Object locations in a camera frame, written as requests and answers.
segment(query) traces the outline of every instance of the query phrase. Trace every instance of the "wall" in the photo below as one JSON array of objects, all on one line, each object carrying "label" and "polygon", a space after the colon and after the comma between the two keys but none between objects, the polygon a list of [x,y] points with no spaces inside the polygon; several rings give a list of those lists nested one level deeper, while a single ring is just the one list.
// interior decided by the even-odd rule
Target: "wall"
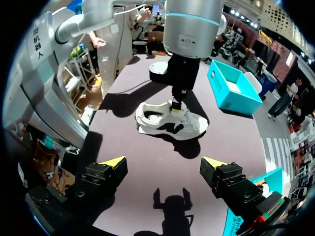
[{"label": "wall", "polygon": [[283,46],[281,43],[277,41],[273,41],[273,43],[270,45],[267,42],[267,40],[264,39],[260,34],[257,34],[255,36],[254,40],[251,42],[251,47],[253,46],[256,40],[263,43],[267,47],[270,47],[273,51],[275,51],[280,56],[279,61],[273,70],[273,74],[282,83],[286,79],[286,76],[288,75],[290,69],[293,66],[295,55],[293,55],[290,65],[287,66],[285,62],[287,60],[287,57],[290,54],[290,50],[288,48],[286,48],[285,46]]}]

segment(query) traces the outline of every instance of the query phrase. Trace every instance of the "dark gray table surface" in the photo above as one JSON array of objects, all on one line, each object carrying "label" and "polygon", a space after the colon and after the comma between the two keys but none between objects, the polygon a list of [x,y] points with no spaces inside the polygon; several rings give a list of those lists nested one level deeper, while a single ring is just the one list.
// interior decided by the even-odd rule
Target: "dark gray table surface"
[{"label": "dark gray table surface", "polygon": [[[192,111],[208,117],[210,125],[205,135],[197,140],[175,142],[139,134],[134,118],[138,105],[144,101],[160,104],[172,98],[171,87],[151,82],[148,70],[152,63],[167,61],[169,57],[146,57],[136,56],[121,72],[97,111],[82,149],[88,156],[85,164],[89,158],[97,157],[97,162],[103,162],[127,157],[128,174],[117,189],[115,202],[93,225],[120,236],[140,231],[161,235],[164,213],[153,209],[154,192],[160,189],[164,203],[169,196],[183,196],[185,188],[192,202],[191,210],[185,214],[193,215],[193,222],[188,232],[183,234],[181,227],[175,229],[176,234],[222,235],[227,206],[214,197],[199,174],[200,159],[207,156],[236,162],[248,178],[265,173],[263,146],[255,120],[218,109],[207,78],[209,66],[201,63],[193,92],[186,102]],[[180,227],[180,223],[168,223]]]}]

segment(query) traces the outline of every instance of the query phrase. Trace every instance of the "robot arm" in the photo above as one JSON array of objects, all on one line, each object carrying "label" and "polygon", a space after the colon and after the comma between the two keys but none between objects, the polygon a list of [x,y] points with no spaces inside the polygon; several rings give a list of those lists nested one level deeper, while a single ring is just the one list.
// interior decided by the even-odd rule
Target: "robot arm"
[{"label": "robot arm", "polygon": [[114,23],[113,5],[143,4],[158,0],[83,0],[82,14],[75,15],[63,22],[56,31],[58,43],[66,43],[83,33],[98,30]]}]

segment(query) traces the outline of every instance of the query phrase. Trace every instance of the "teal storage bin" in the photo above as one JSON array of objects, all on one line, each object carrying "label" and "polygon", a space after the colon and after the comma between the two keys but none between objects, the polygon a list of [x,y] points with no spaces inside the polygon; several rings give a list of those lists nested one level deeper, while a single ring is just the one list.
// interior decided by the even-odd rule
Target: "teal storage bin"
[{"label": "teal storage bin", "polygon": [[208,79],[220,109],[252,115],[262,101],[244,73],[213,60]]}]

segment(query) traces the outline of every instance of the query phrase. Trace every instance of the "person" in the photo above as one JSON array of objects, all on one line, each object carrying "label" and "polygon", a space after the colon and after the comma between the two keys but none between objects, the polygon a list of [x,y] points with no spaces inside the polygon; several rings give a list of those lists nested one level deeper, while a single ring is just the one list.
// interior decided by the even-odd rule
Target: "person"
[{"label": "person", "polygon": [[[114,13],[135,8],[134,4],[127,6],[114,6]],[[115,15],[115,24],[92,31],[88,35],[95,48],[97,48],[97,63],[102,77],[102,97],[104,99],[116,77],[116,66],[121,71],[132,59],[132,37],[130,26],[141,23],[151,17],[151,12],[145,8],[140,15],[135,9],[128,13]]]},{"label": "person", "polygon": [[274,119],[280,115],[289,106],[293,97],[296,99],[299,96],[296,94],[298,92],[298,87],[302,85],[302,80],[298,78],[295,83],[291,86],[286,86],[286,94],[283,95],[268,111],[268,118],[273,117]]}]

